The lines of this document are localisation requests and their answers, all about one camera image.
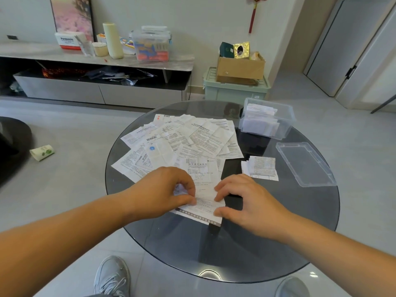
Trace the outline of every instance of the person's left hand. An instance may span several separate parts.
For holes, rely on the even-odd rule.
[[[189,194],[173,195],[179,183]],[[157,218],[182,205],[196,204],[194,181],[186,171],[176,167],[160,167],[115,195],[125,210],[126,224]]]

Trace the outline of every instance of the gray floor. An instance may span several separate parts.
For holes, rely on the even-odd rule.
[[[280,73],[271,99],[293,105],[295,127],[315,144],[332,169],[341,199],[337,231],[396,255],[396,114],[346,110],[299,74]],[[26,122],[36,146],[51,144],[56,150],[40,163],[31,158],[0,188],[0,230],[5,230],[105,195],[108,152],[141,113],[0,100],[0,115]],[[121,229],[37,296],[91,294],[96,269],[110,254],[126,260],[133,295],[138,297],[273,296],[281,281],[237,285],[202,280],[146,254]],[[307,284],[311,296],[348,296],[313,265],[295,275]]]

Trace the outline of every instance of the pink flower field painting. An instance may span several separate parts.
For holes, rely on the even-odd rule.
[[[77,31],[93,40],[91,0],[51,0],[57,32]]]

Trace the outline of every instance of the finger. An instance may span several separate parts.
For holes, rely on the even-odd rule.
[[[246,184],[245,183],[227,183],[223,186],[218,192],[215,197],[215,201],[220,201],[224,199],[225,196],[229,194],[239,195],[243,197],[246,193]]]
[[[177,196],[171,196],[170,198],[171,198],[171,202],[169,203],[170,204],[169,210],[174,210],[175,208],[181,207],[186,204],[190,204],[190,205],[197,204],[197,200],[195,199],[195,197],[191,195],[177,195]]]
[[[176,184],[181,183],[184,186],[184,188],[187,190],[189,195],[195,196],[195,184],[191,176],[188,175],[188,173],[185,170],[176,167],[169,167],[169,169],[170,169],[169,173],[171,173],[172,179],[174,181],[173,187]]]
[[[223,186],[225,186],[227,183],[247,183],[252,180],[249,176],[245,174],[238,174],[238,175],[231,175],[226,177],[225,179],[221,180],[216,186],[215,190],[219,191]]]
[[[238,210],[234,210],[230,207],[219,207],[213,213],[216,217],[223,217],[235,224],[240,224],[242,220],[242,212]]]

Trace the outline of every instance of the black round object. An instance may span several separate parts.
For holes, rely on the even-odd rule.
[[[185,101],[153,110],[130,124],[114,143],[106,164],[108,194],[120,192],[133,182],[111,167],[129,148],[120,138],[144,124],[153,121],[156,114],[180,116],[191,114],[200,118],[238,119],[229,108],[240,108],[235,103],[212,100]],[[340,201],[336,186],[301,187],[275,145],[279,140],[237,131],[240,148],[245,159],[226,160],[222,179],[241,173],[241,160],[250,155],[275,157],[279,181],[254,179],[264,186],[287,209],[335,230],[339,218]],[[292,128],[284,143],[308,142]],[[242,199],[225,198],[227,206],[242,209]],[[126,231],[147,252],[181,271],[202,276],[203,271],[215,271],[224,282],[264,282],[291,274],[308,264],[308,261],[286,245],[257,237],[223,219],[221,227],[166,213],[157,219],[141,220],[125,227]]]
[[[2,185],[29,158],[29,150],[32,149],[33,139],[29,126],[20,120],[0,117],[0,123],[12,137],[11,146],[7,142],[0,142],[2,146],[0,154],[0,185]]]

